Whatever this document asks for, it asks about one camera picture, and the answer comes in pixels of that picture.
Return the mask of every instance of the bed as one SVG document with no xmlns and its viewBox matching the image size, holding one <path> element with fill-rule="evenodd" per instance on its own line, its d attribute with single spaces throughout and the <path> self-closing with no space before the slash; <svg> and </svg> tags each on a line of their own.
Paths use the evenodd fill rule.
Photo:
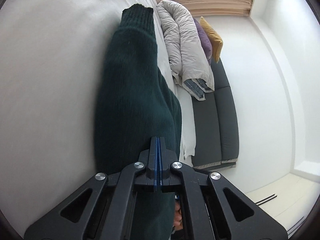
<svg viewBox="0 0 320 240">
<path fill-rule="evenodd" d="M 156 0 L 7 0 L 0 10 L 0 210 L 21 236 L 96 172 L 102 61 L 122 10 L 134 3 L 156 7 Z M 191 165 L 192 100 L 172 80 L 154 11 L 158 67 L 180 101 L 180 158 Z"/>
</svg>

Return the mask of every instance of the dark green sweater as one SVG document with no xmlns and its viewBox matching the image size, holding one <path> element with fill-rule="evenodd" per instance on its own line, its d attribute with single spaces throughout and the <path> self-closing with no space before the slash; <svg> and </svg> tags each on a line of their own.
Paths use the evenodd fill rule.
<svg viewBox="0 0 320 240">
<path fill-rule="evenodd" d="M 157 66 L 153 9 L 135 4 L 122 13 L 106 53 L 94 124 L 98 172 L 113 174 L 138 160 L 152 136 L 180 152 L 181 108 Z M 139 193 L 132 240 L 168 240 L 174 194 Z"/>
</svg>

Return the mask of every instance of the sofa cushion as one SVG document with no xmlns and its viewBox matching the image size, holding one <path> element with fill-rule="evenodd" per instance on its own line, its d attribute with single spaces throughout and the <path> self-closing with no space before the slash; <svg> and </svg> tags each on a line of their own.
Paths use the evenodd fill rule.
<svg viewBox="0 0 320 240">
<path fill-rule="evenodd" d="M 194 167 L 217 165 L 222 159 L 219 121 L 214 93 L 207 93 L 205 98 L 206 100 L 204 101 L 192 98 L 196 127 L 196 149 L 195 156 L 192 157 Z"/>
<path fill-rule="evenodd" d="M 235 162 L 239 155 L 239 132 L 231 88 L 224 87 L 215 90 L 214 97 L 219 120 L 221 163 Z"/>
<path fill-rule="evenodd" d="M 229 81 L 224 71 L 221 60 L 216 63 L 214 60 L 211 61 L 211 69 L 214 77 L 214 89 L 229 87 Z"/>
</svg>

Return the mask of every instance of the silver bolt head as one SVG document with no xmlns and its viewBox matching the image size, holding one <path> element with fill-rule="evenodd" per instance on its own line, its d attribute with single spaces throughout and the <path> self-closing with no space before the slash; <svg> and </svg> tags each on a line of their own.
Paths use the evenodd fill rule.
<svg viewBox="0 0 320 240">
<path fill-rule="evenodd" d="M 221 175 L 220 175 L 220 173 L 213 172 L 210 174 L 210 177 L 211 177 L 211 179 L 220 179 Z"/>
<path fill-rule="evenodd" d="M 106 178 L 106 175 L 102 172 L 97 173 L 95 176 L 96 180 L 104 180 Z"/>
<path fill-rule="evenodd" d="M 136 163 L 134 164 L 134 167 L 135 167 L 136 169 L 142 169 L 142 168 L 144 167 L 144 163 L 142 163 L 142 162 L 136 162 Z"/>
<path fill-rule="evenodd" d="M 174 162 L 174 163 L 172 163 L 172 167 L 174 167 L 175 169 L 180 169 L 182 167 L 182 163 L 181 162 Z"/>
</svg>

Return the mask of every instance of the purple pillow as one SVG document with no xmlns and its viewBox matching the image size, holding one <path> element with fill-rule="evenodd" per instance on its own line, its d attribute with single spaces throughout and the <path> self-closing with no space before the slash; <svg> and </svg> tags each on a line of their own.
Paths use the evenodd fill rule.
<svg viewBox="0 0 320 240">
<path fill-rule="evenodd" d="M 207 57 L 209 65 L 210 65 L 211 64 L 211 57 L 212 57 L 212 45 L 210 43 L 210 40 L 209 40 L 207 34 L 205 33 L 205 31 L 201 27 L 200 23 L 198 23 L 198 21 L 194 18 L 193 18 L 193 20 L 194 20 L 196 27 L 197 27 L 199 39 L 201 42 L 201 47 L 204 51 L 205 56 Z"/>
</svg>

